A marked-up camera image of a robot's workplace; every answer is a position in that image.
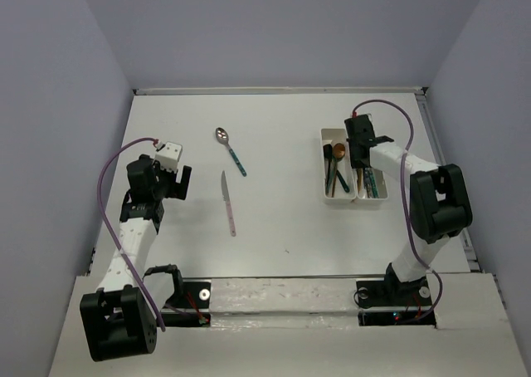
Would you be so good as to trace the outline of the copper spoon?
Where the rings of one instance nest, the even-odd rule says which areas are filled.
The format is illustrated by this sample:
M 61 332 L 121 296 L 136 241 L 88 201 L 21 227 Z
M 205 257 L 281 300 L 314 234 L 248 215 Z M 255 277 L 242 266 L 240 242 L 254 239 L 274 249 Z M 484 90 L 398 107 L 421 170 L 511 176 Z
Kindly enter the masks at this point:
M 335 187 L 337 182 L 337 177 L 339 173 L 339 161 L 345 156 L 345 145 L 343 143 L 336 143 L 333 146 L 333 161 L 334 161 L 334 177 L 332 183 L 332 196 L 335 195 Z

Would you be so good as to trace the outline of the silver knife dark handle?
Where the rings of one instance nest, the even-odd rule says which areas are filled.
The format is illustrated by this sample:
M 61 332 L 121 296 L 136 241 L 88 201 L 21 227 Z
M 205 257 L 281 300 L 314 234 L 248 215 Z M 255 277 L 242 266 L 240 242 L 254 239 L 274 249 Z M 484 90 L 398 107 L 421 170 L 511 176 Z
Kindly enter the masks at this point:
M 372 188 L 372 183 L 371 183 L 371 179 L 370 179 L 368 168 L 365 168 L 363 170 L 363 184 L 364 184 L 365 190 L 367 192 L 367 197 L 368 198 L 372 198 L 373 197 L 373 188 Z

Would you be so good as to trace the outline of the black spoon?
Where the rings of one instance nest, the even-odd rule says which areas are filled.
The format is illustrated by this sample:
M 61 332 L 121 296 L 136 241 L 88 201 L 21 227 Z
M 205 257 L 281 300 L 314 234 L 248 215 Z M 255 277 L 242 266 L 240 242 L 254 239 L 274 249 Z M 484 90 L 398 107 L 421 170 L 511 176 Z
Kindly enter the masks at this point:
M 331 144 L 325 144 L 323 146 L 326 174 L 325 174 L 325 194 L 329 193 L 329 180 L 331 173 L 331 165 L 333 160 L 333 146 Z

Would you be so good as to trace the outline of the gold spoon teal handle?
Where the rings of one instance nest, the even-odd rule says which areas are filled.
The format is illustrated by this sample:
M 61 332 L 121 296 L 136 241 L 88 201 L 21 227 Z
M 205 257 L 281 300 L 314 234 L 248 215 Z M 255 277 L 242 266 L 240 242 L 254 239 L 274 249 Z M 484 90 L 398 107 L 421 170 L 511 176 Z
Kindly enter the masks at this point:
M 325 186 L 325 195 L 330 196 L 332 193 L 332 187 L 334 184 L 334 178 L 336 173 L 336 165 L 335 162 L 329 163 L 329 171 L 326 179 L 326 186 Z

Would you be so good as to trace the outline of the silver knife pink handle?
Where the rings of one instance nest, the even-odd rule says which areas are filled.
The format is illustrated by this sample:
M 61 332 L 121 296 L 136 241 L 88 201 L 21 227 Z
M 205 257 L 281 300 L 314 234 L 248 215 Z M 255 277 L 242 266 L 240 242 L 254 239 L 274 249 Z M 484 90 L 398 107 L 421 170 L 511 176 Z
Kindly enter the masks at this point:
M 234 217 L 233 217 L 233 212 L 232 212 L 232 207 L 231 207 L 231 200 L 230 200 L 230 195 L 229 195 L 229 191 L 228 191 L 227 177 L 226 177 L 225 171 L 222 171 L 222 175 L 221 175 L 221 189 L 222 189 L 222 197 L 223 197 L 223 200 L 224 200 L 224 203 L 225 203 L 225 206 L 226 206 L 227 218 L 228 218 L 229 227 L 230 227 L 230 233 L 231 233 L 231 235 L 233 237 L 235 237 L 236 236 L 236 225 L 235 225 L 235 221 L 234 221 Z

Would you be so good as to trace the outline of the teal plastic spoon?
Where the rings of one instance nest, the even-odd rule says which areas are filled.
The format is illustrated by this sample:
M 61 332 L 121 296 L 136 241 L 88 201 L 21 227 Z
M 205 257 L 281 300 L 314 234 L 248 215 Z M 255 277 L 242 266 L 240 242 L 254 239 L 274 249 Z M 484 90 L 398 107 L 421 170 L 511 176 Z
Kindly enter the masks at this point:
M 339 167 L 340 167 L 340 162 L 337 162 L 337 163 L 336 163 L 336 176 L 337 176 L 337 180 L 339 181 L 341 187 L 343 188 L 343 191 L 344 191 L 345 193 L 350 193 L 350 192 L 351 192 L 350 186 L 348 185 L 347 181 L 346 181 L 345 178 L 343 177 L 341 171 L 339 170 Z

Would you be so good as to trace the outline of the silver spoon teal handle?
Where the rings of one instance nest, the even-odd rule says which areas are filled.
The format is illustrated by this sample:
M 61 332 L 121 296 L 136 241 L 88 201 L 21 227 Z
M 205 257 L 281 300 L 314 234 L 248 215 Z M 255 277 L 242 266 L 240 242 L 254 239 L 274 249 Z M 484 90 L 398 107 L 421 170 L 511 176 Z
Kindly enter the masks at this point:
M 241 164 L 241 161 L 238 159 L 235 151 L 230 146 L 229 135 L 228 135 L 227 131 L 225 129 L 223 129 L 222 127 L 217 127 L 215 129 L 215 137 L 217 139 L 217 142 L 222 144 L 227 149 L 227 151 L 229 152 L 229 154 L 232 157 L 233 161 L 235 162 L 237 168 L 239 169 L 240 173 L 244 177 L 246 177 L 247 176 L 247 172 L 246 172 L 244 166 Z

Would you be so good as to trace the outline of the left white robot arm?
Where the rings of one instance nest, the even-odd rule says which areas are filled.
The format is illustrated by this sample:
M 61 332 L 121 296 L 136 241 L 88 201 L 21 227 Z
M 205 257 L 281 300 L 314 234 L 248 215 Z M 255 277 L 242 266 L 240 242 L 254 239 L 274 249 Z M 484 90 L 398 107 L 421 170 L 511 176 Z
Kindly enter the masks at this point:
M 80 316 L 95 362 L 153 353 L 164 330 L 163 306 L 183 299 L 183 279 L 174 264 L 147 267 L 163 221 L 166 198 L 184 200 L 192 169 L 178 166 L 182 149 L 142 154 L 126 167 L 129 189 L 112 233 L 116 249 L 95 292 L 80 300 Z

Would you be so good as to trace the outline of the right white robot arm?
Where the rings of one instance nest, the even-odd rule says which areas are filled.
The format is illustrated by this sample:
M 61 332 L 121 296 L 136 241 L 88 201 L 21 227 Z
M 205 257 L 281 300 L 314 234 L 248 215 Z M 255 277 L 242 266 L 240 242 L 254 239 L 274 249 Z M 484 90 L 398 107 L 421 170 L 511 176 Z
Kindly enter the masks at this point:
M 377 136 L 367 115 L 344 121 L 350 164 L 371 168 L 394 178 L 406 208 L 408 243 L 389 264 L 382 283 L 383 297 L 392 304 L 412 294 L 412 283 L 426 272 L 440 250 L 472 223 L 463 173 L 455 164 L 438 165 L 400 147 L 388 136 Z

